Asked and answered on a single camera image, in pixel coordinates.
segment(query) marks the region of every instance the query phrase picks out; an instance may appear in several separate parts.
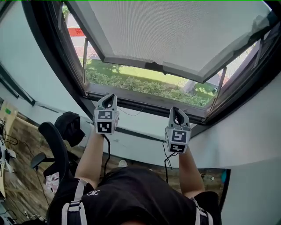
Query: lawn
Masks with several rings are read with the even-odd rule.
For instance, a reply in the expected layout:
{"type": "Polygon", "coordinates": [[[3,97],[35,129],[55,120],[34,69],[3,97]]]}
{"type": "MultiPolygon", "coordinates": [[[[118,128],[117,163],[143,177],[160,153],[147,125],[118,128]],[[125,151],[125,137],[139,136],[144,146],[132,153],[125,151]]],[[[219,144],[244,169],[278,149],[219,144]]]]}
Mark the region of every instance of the lawn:
{"type": "MultiPolygon", "coordinates": [[[[128,77],[135,77],[140,81],[147,82],[157,81],[168,87],[183,87],[188,81],[185,78],[170,74],[164,75],[161,72],[152,71],[148,69],[103,63],[101,60],[96,59],[87,60],[87,71],[94,71],[96,73],[105,74],[108,77],[118,75],[122,78],[123,81],[125,81],[128,77]]],[[[211,98],[214,95],[212,93],[213,89],[214,86],[209,83],[196,83],[195,85],[196,95],[203,98],[211,98]]]]}

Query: skin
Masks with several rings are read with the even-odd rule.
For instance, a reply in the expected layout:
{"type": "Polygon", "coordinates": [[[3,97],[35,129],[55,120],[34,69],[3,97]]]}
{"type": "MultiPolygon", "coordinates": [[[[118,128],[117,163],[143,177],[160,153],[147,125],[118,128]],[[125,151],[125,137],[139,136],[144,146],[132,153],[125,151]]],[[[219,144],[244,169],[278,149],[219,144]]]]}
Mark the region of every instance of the skin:
{"type": "MultiPolygon", "coordinates": [[[[93,131],[75,173],[75,178],[87,181],[94,189],[97,188],[100,179],[103,147],[104,137],[93,131]]],[[[179,167],[180,188],[183,195],[191,198],[205,191],[189,147],[185,154],[179,154],[179,167]]],[[[144,223],[128,221],[122,225],[144,225],[144,223]]]]}

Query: red sign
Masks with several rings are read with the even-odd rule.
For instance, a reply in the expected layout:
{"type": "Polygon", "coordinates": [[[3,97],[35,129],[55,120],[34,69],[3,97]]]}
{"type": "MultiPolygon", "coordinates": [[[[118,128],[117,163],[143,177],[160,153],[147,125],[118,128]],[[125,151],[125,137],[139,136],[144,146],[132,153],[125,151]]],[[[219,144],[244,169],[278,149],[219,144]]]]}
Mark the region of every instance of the red sign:
{"type": "Polygon", "coordinates": [[[84,37],[85,34],[80,28],[68,28],[71,37],[84,37]]]}

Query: bush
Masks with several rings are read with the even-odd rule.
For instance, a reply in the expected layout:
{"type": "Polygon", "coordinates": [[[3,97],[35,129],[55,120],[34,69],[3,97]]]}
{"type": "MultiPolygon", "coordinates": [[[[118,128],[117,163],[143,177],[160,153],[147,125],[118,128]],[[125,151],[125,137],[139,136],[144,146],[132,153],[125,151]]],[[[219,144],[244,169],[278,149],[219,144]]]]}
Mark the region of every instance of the bush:
{"type": "Polygon", "coordinates": [[[205,106],[210,101],[209,98],[202,98],[197,95],[191,96],[190,94],[184,93],[178,87],[170,88],[159,82],[141,81],[134,77],[128,77],[124,80],[119,75],[107,76],[105,74],[87,71],[87,78],[91,83],[157,95],[199,107],[205,106]]]}

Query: shoe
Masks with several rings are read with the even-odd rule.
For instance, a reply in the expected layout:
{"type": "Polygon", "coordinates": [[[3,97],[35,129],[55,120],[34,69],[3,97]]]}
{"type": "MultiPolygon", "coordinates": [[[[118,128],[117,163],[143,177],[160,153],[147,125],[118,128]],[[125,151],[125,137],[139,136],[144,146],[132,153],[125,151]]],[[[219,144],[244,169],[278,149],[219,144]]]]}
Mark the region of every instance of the shoe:
{"type": "Polygon", "coordinates": [[[127,167],[127,166],[128,166],[128,163],[126,162],[126,160],[119,161],[118,167],[127,167]]]}

